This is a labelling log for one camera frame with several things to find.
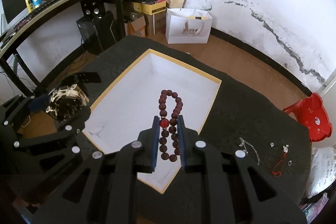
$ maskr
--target silver chain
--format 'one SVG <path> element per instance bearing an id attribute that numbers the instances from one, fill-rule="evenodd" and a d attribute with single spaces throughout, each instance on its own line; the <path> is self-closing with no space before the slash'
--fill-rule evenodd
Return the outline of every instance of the silver chain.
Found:
<path id="1" fill-rule="evenodd" d="M 257 152 L 257 150 L 255 150 L 254 146 L 251 145 L 249 142 L 245 141 L 243 138 L 239 138 L 239 139 L 240 139 L 240 141 L 241 141 L 241 144 L 240 144 L 239 146 L 241 146 L 241 147 L 244 146 L 244 150 L 243 150 L 243 151 L 244 151 L 246 154 L 248 154 L 248 151 L 247 151 L 247 149 L 246 149 L 245 144 L 251 146 L 251 148 L 253 149 L 254 153 L 257 155 L 258 165 L 259 165 L 259 163 L 260 163 L 260 158 L 259 158 L 258 152 Z"/>

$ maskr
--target wooden floor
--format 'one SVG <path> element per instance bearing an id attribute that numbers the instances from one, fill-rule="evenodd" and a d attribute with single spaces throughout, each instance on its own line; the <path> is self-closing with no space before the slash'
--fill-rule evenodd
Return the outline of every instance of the wooden floor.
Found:
<path id="1" fill-rule="evenodd" d="M 168 45 L 166 37 L 162 33 L 158 33 L 150 38 L 171 48 L 188 52 L 202 63 L 227 73 L 237 81 L 266 96 L 279 109 L 283 109 L 306 97 L 302 91 L 280 73 L 249 53 L 219 38 L 210 36 L 206 44 L 178 45 Z M 62 73 L 61 78 L 81 70 L 82 67 L 77 68 L 84 63 L 89 63 L 94 58 L 95 56 L 90 54 L 87 54 L 87 60 L 83 57 L 78 58 L 74 64 Z M 50 134 L 55 131 L 56 128 L 53 119 L 44 112 L 33 114 L 28 126 L 20 129 L 20 132 L 26 138 Z M 154 223 L 138 216 L 138 224 Z"/>

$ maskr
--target yellow box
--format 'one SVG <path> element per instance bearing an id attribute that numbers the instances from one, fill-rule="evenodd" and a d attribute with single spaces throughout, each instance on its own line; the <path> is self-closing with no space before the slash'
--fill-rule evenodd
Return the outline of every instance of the yellow box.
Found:
<path id="1" fill-rule="evenodd" d="M 154 4 L 132 2 L 133 10 L 148 15 L 155 15 L 156 13 L 161 12 L 162 9 L 165 7 L 166 7 L 165 0 L 157 0 L 155 1 Z"/>

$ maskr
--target curved desk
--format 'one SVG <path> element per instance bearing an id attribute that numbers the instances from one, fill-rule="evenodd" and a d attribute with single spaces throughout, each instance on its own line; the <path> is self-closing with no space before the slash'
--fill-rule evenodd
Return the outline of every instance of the curved desk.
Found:
<path id="1" fill-rule="evenodd" d="M 308 129 L 275 107 L 266 97 L 248 86 L 197 61 L 189 54 L 171 49 L 148 38 L 127 36 L 98 55 L 83 71 L 96 71 L 102 83 L 87 85 L 92 104 L 103 91 L 141 54 L 153 49 L 221 79 L 221 86 L 200 132 L 201 138 L 218 150 L 233 154 L 241 149 L 239 138 L 249 141 L 259 153 L 260 166 L 272 170 L 281 159 L 283 145 L 289 151 L 282 175 L 274 180 L 297 204 L 303 197 L 310 172 Z M 90 146 L 88 140 L 84 146 Z M 247 146 L 249 155 L 256 156 Z M 164 194 L 137 182 L 138 212 L 156 224 L 201 222 L 201 175 L 180 170 Z M 246 210 L 238 212 L 243 220 Z"/>
<path id="2" fill-rule="evenodd" d="M 16 33 L 14 32 L 6 42 L 6 45 L 0 50 L 0 66 L 7 74 L 8 78 L 19 88 L 19 90 L 26 96 L 30 96 L 33 93 L 25 86 L 25 84 L 19 79 L 19 77 L 13 72 L 11 67 L 8 65 L 7 60 L 12 55 L 15 54 L 18 58 L 18 63 L 21 65 L 22 69 L 28 75 L 28 77 L 34 82 L 38 88 L 46 88 L 46 86 L 41 86 L 41 83 L 29 70 L 27 65 L 24 63 L 22 58 L 17 52 L 17 48 L 23 43 L 23 41 L 31 35 L 35 30 L 42 26 L 45 22 L 51 19 L 53 16 L 64 11 L 70 6 L 80 2 L 82 0 L 58 0 L 49 6 L 42 9 L 37 15 L 35 15 L 28 23 L 21 27 Z M 115 0 L 115 5 L 117 8 L 117 17 L 124 18 L 122 9 L 122 0 Z M 125 36 L 124 22 L 119 22 L 119 28 L 122 33 L 122 37 Z"/>

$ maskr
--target white plastic bag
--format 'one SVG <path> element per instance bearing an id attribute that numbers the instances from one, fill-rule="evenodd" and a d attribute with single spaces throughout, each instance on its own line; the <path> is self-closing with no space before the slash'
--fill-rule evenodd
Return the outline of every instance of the white plastic bag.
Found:
<path id="1" fill-rule="evenodd" d="M 310 176 L 306 185 L 308 198 L 327 189 L 336 176 L 336 149 L 332 147 L 313 148 Z"/>

